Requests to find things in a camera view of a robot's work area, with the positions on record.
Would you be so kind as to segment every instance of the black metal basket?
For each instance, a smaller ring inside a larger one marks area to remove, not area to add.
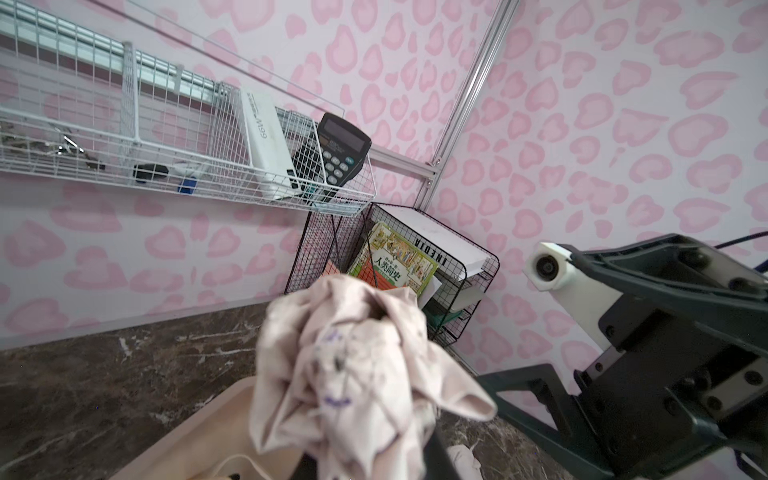
[[[425,310],[429,311],[432,320],[427,323],[427,327],[429,338],[432,341],[442,346],[454,343],[462,335],[464,328],[472,318],[472,314],[480,304],[480,301],[475,302],[461,310],[457,317],[453,317],[450,310],[457,295],[471,286],[477,286],[483,292],[487,291],[488,286],[496,276],[496,272],[498,272],[498,257],[441,223],[440,225],[451,230],[454,235],[464,238],[488,254],[482,271],[476,275],[467,276],[466,265],[446,253],[429,238],[424,238],[394,218],[389,212],[382,209],[381,205],[385,204],[371,204],[360,215],[354,217],[311,212],[304,225],[299,251],[296,254],[296,260],[293,262],[290,278],[286,285],[286,293],[308,288],[324,273],[333,273],[334,266],[341,273],[345,273],[352,265],[360,249],[368,242],[371,229],[376,223],[383,221],[390,230],[399,233],[419,248],[429,251],[433,254],[433,258],[441,259],[435,275],[442,282],[442,285],[425,306]],[[399,205],[392,205],[391,207],[411,208],[400,207]],[[424,216],[424,221],[439,223],[424,212],[417,211]],[[376,278],[370,280],[369,283],[376,285]]]

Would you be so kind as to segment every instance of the brown marble surface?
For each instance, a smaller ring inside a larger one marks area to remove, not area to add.
[[[266,305],[0,352],[0,479],[96,480],[253,375]],[[443,413],[485,480],[571,478],[500,419]]]

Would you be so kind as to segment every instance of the cloth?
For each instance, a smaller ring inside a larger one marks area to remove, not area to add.
[[[445,450],[461,480],[482,480],[480,462],[475,458],[472,449],[467,445],[454,445]]]
[[[437,408],[489,420],[496,404],[427,340],[409,288],[346,275],[274,300],[257,343],[250,434],[260,453],[298,446],[318,480],[419,480]]]

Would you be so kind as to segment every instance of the white wire shelf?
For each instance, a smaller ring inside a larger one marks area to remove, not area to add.
[[[344,216],[376,195],[369,158],[326,183],[312,118],[277,108],[294,169],[254,167],[240,89],[0,0],[0,171]]]

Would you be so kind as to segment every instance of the purple ink mark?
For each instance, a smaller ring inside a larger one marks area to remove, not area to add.
[[[323,399],[323,402],[326,405],[330,405],[335,409],[340,409],[342,407],[349,406],[349,404],[352,403],[352,400],[349,397],[344,397],[343,399],[336,400],[334,398],[327,396]]]
[[[323,339],[325,343],[331,343],[333,340],[341,340],[342,336],[339,334],[339,330],[333,329]]]

